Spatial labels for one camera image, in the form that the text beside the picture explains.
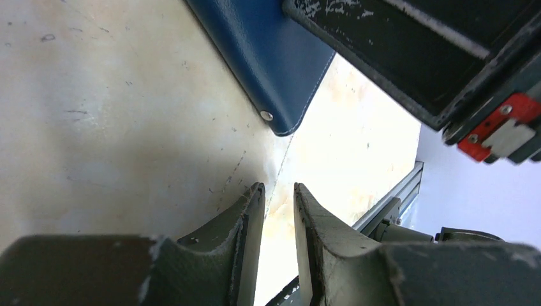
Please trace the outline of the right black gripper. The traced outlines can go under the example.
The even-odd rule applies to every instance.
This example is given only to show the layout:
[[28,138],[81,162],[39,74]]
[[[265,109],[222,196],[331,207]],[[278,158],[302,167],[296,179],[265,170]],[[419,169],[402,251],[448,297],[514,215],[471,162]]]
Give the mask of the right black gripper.
[[530,58],[540,48],[539,1],[284,1],[282,9],[416,119],[435,130],[453,122],[446,145],[478,163],[540,162],[540,53]]

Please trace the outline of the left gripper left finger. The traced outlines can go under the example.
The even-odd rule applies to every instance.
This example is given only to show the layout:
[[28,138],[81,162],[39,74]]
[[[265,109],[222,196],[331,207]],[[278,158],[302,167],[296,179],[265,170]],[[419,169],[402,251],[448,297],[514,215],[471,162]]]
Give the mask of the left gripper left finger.
[[28,235],[1,254],[2,305],[252,305],[265,210],[257,182],[178,240]]

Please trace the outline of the navy leather card holder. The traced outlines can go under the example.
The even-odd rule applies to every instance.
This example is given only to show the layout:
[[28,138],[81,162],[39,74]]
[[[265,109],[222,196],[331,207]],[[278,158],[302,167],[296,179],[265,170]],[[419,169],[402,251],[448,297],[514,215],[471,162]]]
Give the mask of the navy leather card holder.
[[281,1],[188,1],[276,136],[294,133],[335,52],[288,18]]

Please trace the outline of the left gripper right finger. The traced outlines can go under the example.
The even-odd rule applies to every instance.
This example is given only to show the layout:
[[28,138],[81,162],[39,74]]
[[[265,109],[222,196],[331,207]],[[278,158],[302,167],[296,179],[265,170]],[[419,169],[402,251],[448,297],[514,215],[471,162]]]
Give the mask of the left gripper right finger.
[[540,252],[508,242],[377,242],[294,185],[303,305],[539,305]]

